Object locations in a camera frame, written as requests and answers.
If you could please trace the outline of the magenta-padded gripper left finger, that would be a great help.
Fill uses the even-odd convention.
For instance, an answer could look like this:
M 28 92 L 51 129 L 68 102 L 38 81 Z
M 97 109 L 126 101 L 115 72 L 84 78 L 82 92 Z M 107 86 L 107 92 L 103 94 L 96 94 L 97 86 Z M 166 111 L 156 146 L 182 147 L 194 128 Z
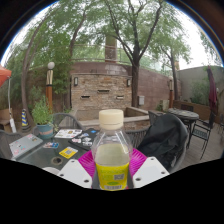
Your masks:
M 58 176 L 83 188 L 91 188 L 95 174 L 92 153 L 88 151 L 78 160 L 70 159 L 59 171 Z

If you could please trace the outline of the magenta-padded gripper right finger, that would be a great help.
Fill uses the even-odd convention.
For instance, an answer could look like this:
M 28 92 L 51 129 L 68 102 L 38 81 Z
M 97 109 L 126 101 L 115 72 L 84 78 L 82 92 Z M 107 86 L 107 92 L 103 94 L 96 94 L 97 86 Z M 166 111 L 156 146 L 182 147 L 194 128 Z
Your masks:
M 129 172 L 134 188 L 143 187 L 169 175 L 155 157 L 146 157 L 137 149 L 133 150 Z

